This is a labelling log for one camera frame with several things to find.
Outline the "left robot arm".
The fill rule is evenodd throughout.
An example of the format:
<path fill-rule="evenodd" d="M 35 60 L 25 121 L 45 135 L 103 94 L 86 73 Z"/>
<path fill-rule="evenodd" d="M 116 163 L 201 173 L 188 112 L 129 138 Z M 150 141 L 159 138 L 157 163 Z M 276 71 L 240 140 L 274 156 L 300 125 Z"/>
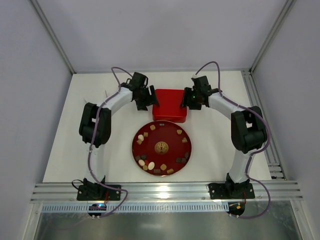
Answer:
<path fill-rule="evenodd" d="M 160 105 L 154 86 L 148 86 L 149 78 L 146 75 L 129 73 L 129 78 L 121 83 L 116 73 L 112 74 L 118 84 L 117 90 L 102 103 L 86 103 L 79 125 L 79 135 L 88 144 L 88 172 L 98 184 L 105 179 L 104 147 L 111 137 L 112 116 L 131 102 L 135 102 L 138 111 L 147 111 L 150 106 Z"/>

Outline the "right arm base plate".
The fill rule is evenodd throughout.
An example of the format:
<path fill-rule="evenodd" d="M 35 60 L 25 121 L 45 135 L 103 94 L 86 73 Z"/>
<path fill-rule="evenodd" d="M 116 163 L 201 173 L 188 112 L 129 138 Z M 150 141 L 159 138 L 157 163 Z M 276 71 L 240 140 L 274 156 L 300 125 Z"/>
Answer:
<path fill-rule="evenodd" d="M 210 183 L 208 191 L 211 200 L 254 199 L 255 192 L 250 182 L 245 183 Z"/>

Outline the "red chocolate box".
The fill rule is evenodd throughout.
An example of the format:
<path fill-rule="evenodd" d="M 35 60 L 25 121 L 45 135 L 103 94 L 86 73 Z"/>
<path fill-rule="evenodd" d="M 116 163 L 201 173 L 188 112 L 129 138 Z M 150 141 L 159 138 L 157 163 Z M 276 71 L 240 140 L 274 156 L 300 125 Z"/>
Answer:
<path fill-rule="evenodd" d="M 153 111 L 152 119 L 154 121 L 169 121 L 173 123 L 184 123 L 187 119 L 187 111 L 173 111 L 173 112 L 161 112 L 161 111 Z"/>

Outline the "red tin lid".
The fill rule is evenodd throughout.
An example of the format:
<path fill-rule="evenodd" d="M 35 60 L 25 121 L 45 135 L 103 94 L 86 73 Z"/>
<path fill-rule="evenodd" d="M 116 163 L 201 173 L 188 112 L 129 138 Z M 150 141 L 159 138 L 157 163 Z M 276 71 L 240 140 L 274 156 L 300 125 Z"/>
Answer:
<path fill-rule="evenodd" d="M 184 91 L 182 89 L 156 89 L 156 96 L 159 106 L 153 105 L 153 111 L 159 112 L 180 112 L 187 111 L 187 108 L 181 108 L 181 102 Z"/>

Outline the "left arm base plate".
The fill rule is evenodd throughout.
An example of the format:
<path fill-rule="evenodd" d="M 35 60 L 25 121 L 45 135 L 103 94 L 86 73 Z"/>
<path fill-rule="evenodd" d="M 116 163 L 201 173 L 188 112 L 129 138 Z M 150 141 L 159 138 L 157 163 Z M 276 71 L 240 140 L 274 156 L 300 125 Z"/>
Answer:
<path fill-rule="evenodd" d="M 121 199 L 120 185 L 112 185 L 116 190 L 104 188 L 100 185 L 80 185 L 78 187 L 78 201 L 119 201 Z"/>

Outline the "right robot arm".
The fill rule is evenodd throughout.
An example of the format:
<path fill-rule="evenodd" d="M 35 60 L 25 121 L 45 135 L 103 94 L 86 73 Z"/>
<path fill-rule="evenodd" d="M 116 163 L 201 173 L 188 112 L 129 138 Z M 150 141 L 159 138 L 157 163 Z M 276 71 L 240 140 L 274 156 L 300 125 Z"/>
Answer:
<path fill-rule="evenodd" d="M 206 106 L 230 120 L 235 154 L 225 185 L 232 190 L 246 187 L 250 182 L 251 161 L 268 141 L 261 109 L 258 106 L 245 107 L 231 100 L 219 88 L 212 88 L 206 76 L 195 74 L 191 80 L 193 86 L 184 88 L 180 106 L 190 110 L 201 110 Z"/>

